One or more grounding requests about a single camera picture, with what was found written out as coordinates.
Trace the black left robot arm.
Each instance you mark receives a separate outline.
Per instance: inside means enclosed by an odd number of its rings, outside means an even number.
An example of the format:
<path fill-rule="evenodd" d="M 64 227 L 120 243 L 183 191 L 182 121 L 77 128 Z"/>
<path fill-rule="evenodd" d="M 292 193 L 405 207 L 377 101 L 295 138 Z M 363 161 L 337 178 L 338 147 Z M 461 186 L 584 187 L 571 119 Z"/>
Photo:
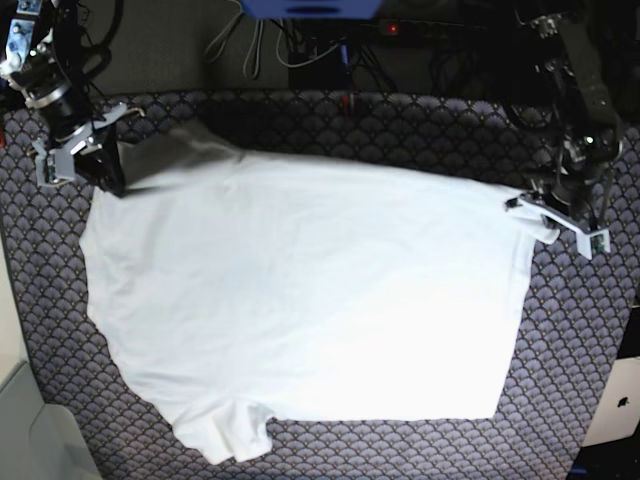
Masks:
<path fill-rule="evenodd" d="M 550 86 L 554 122 L 539 131 L 559 140 L 555 164 L 534 173 L 532 186 L 547 205 L 580 220 L 622 150 L 598 39 L 604 13 L 595 1 L 516 1 L 514 11 L 538 38 L 535 58 Z"/>

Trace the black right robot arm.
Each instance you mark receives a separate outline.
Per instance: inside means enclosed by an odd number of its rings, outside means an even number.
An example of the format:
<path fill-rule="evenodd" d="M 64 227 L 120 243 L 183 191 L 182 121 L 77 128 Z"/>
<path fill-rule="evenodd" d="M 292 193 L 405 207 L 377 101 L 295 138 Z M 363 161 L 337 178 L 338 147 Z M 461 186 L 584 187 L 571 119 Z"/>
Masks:
<path fill-rule="evenodd" d="M 116 124 L 129 114 L 120 103 L 94 102 L 95 77 L 110 64 L 110 45 L 124 4 L 114 4 L 104 38 L 89 39 L 78 1 L 4 1 L 1 4 L 1 107 L 36 112 L 48 134 L 33 141 L 39 185 L 57 188 L 81 178 L 116 196 L 126 189 Z"/>

